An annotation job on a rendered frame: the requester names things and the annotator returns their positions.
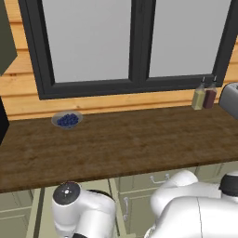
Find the black appliance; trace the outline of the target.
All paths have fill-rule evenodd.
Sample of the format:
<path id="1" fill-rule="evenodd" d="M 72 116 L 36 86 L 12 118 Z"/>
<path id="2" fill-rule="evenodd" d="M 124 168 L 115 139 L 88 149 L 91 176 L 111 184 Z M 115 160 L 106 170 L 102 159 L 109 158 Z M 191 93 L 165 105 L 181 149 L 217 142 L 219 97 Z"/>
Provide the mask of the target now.
<path id="1" fill-rule="evenodd" d="M 9 127 L 9 121 L 7 119 L 7 113 L 3 104 L 2 99 L 0 98 L 0 145 L 6 135 L 6 132 Z"/>

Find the black framed window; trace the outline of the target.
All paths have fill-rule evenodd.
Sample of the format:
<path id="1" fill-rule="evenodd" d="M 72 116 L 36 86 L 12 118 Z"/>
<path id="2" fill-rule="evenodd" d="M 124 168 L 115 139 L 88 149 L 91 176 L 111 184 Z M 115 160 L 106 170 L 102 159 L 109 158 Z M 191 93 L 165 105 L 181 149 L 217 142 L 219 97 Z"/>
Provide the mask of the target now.
<path id="1" fill-rule="evenodd" d="M 40 99 L 222 86 L 238 0 L 19 0 Z"/>

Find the yellow oil bottle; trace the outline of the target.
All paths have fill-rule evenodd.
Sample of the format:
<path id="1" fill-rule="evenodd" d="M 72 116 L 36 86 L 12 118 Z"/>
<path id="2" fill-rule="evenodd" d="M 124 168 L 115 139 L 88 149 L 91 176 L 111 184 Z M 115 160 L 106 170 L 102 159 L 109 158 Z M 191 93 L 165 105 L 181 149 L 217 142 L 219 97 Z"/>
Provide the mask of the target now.
<path id="1" fill-rule="evenodd" d="M 205 99 L 205 79 L 202 80 L 201 84 L 194 90 L 192 98 L 192 108 L 194 110 L 201 110 Z"/>

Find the green cupboard door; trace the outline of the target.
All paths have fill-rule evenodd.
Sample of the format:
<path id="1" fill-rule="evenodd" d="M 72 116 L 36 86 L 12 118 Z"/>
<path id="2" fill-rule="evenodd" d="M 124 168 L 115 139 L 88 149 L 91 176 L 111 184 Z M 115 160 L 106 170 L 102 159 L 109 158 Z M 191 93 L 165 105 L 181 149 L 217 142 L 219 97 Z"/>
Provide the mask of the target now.
<path id="1" fill-rule="evenodd" d="M 143 238 L 146 231 L 155 221 L 151 209 L 150 199 L 155 189 L 134 192 L 121 192 L 119 194 L 122 213 L 125 213 L 124 198 L 128 197 L 128 217 L 125 221 L 126 233 L 136 234 L 136 238 Z"/>

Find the grey bowl of blueberries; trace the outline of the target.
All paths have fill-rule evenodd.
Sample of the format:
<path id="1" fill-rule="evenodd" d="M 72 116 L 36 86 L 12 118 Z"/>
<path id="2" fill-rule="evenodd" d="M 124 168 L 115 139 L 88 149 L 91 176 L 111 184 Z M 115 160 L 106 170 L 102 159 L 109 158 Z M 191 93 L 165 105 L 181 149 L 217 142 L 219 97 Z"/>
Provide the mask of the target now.
<path id="1" fill-rule="evenodd" d="M 77 111 L 57 112 L 52 118 L 51 123 L 62 129 L 73 129 L 83 120 L 83 115 Z"/>

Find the dark green wall cupboard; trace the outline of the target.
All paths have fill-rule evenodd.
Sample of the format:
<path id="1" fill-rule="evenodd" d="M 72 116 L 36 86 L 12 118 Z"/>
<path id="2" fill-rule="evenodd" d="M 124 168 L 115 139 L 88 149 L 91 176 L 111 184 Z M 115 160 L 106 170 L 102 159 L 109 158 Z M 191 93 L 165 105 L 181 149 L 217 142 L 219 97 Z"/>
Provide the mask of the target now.
<path id="1" fill-rule="evenodd" d="M 2 76 L 17 57 L 17 50 L 10 28 L 7 8 L 0 0 L 0 76 Z"/>

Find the green base cupboard run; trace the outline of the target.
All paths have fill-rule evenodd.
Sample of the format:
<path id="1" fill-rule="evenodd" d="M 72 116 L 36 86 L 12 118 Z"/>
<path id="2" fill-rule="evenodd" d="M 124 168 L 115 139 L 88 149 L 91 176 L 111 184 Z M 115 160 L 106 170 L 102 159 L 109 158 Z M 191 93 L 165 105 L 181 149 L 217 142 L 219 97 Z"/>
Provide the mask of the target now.
<path id="1" fill-rule="evenodd" d="M 33 205 L 29 190 L 0 193 L 0 238 L 25 238 Z"/>

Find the dark red vinegar bottle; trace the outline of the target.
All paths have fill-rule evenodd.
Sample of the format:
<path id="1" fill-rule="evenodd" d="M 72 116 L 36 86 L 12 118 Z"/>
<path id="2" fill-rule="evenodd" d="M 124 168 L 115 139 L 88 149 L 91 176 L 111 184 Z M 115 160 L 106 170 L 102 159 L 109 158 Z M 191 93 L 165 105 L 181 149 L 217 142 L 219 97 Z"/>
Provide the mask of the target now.
<path id="1" fill-rule="evenodd" d="M 206 89 L 205 100 L 203 104 L 203 107 L 205 109 L 211 109 L 214 105 L 214 101 L 217 95 L 216 83 L 217 78 L 214 78 L 211 86 Z"/>

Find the silver toaster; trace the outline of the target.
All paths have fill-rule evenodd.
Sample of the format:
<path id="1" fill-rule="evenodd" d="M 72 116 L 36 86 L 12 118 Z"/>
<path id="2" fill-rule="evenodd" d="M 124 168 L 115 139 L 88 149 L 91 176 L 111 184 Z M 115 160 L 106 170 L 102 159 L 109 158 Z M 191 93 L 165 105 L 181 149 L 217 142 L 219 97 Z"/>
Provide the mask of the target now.
<path id="1" fill-rule="evenodd" d="M 221 91 L 218 105 L 238 120 L 238 82 L 229 83 Z"/>

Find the green drawer front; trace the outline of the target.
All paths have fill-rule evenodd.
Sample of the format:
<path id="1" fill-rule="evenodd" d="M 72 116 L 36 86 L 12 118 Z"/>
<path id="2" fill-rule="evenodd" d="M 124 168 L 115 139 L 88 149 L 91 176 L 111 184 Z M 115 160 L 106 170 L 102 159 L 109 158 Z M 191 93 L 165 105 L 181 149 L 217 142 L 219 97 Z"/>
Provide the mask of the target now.
<path id="1" fill-rule="evenodd" d="M 153 184 L 150 180 L 150 176 L 162 176 L 164 174 L 168 174 L 170 178 L 177 174 L 179 169 L 167 170 L 167 171 L 159 171 L 147 174 L 138 174 L 133 176 L 119 177 L 115 178 L 115 184 L 117 191 L 119 192 L 132 192 L 146 189 L 157 188 L 161 184 Z"/>

